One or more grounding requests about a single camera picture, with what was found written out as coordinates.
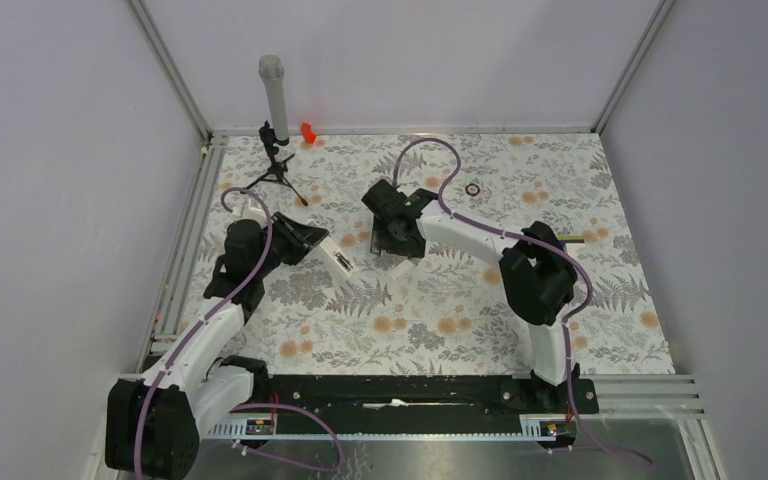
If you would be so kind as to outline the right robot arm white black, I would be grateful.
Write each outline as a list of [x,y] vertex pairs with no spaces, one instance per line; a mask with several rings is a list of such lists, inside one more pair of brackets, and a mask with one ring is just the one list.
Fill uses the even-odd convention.
[[422,258],[432,242],[497,267],[508,306],[528,326],[539,378],[535,402],[557,412],[572,400],[560,314],[574,298],[578,274],[548,225],[493,230],[446,212],[436,193],[417,189],[406,195],[386,180],[373,184],[362,203],[373,214],[373,253]]

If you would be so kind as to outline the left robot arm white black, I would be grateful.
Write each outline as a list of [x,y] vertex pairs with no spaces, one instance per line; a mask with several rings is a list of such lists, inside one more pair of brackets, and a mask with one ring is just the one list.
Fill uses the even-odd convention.
[[201,441],[234,407],[256,411],[269,401],[260,360],[235,357],[210,369],[253,316],[264,279],[296,265],[329,236],[327,229],[277,212],[243,218],[226,229],[197,319],[159,360],[135,379],[120,378],[107,399],[104,462],[113,470],[182,479]]

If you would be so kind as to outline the white battery cover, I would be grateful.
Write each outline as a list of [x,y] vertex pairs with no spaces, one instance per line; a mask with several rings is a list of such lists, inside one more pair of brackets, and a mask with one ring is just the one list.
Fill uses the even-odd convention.
[[392,278],[398,278],[401,275],[408,272],[413,267],[413,263],[410,260],[403,260],[398,265],[389,270],[388,275]]

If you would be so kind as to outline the white remote control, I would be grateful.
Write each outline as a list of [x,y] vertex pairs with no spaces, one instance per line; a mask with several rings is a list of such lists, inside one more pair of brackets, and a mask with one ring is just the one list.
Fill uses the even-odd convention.
[[354,263],[330,235],[312,250],[312,254],[337,278],[349,279],[356,270]]

